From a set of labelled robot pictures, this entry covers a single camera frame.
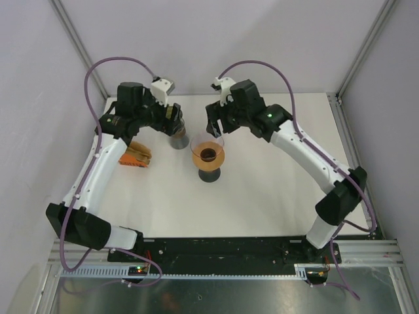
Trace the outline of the dark glass jar wooden band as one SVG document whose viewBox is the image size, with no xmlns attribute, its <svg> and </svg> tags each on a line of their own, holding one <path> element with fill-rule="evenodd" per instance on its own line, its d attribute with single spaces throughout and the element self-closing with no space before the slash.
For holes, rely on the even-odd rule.
<svg viewBox="0 0 419 314">
<path fill-rule="evenodd" d="M 169 138 L 169 144 L 176 150 L 182 150 L 189 145 L 189 137 L 183 118 L 180 119 L 179 129 Z"/>
</svg>

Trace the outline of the wooden ring dripper holder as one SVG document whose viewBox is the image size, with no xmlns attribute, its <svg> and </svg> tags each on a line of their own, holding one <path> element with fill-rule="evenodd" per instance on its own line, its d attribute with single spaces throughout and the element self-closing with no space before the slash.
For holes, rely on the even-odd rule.
<svg viewBox="0 0 419 314">
<path fill-rule="evenodd" d="M 198 169 L 213 171 L 223 165 L 225 152 L 220 144 L 206 141 L 192 149 L 192 160 Z"/>
</svg>

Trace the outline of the pink transparent cone dripper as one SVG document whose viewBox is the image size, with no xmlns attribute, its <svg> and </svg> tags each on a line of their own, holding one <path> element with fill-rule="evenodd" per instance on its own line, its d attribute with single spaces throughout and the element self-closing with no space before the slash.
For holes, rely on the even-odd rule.
<svg viewBox="0 0 419 314">
<path fill-rule="evenodd" d="M 224 148 L 224 139 L 202 132 L 194 136 L 190 143 L 192 160 L 194 162 L 210 163 L 216 161 Z"/>
</svg>

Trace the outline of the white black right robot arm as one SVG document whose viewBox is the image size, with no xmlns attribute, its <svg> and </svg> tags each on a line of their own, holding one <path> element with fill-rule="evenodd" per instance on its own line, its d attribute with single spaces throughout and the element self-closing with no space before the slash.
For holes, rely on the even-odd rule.
<svg viewBox="0 0 419 314">
<path fill-rule="evenodd" d="M 254 136 L 294 159 L 324 192 L 315 206 L 317 217 L 302 246 L 303 257 L 318 262 L 343 220 L 361 202 L 366 171 L 336 161 L 310 136 L 298 132 L 295 117 L 279 104 L 267 105 L 251 80 L 216 78 L 211 86 L 220 93 L 220 98 L 206 106 L 209 134 L 218 138 L 240 127 L 249 128 Z"/>
</svg>

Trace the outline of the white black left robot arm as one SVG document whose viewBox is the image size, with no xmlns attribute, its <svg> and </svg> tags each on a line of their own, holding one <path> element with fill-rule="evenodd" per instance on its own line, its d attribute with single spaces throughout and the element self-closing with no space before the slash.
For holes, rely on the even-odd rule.
<svg viewBox="0 0 419 314">
<path fill-rule="evenodd" d="M 136 82 L 123 82 L 117 99 L 99 119 L 94 142 L 75 184 L 59 204 L 51 203 L 46 216 L 64 241 L 89 249 L 121 248 L 130 261 L 140 260 L 145 246 L 140 233 L 112 225 L 99 217 L 105 188 L 132 139 L 144 127 L 173 136 L 183 126 L 181 107 L 169 105 L 175 84 L 156 78 L 149 88 Z"/>
</svg>

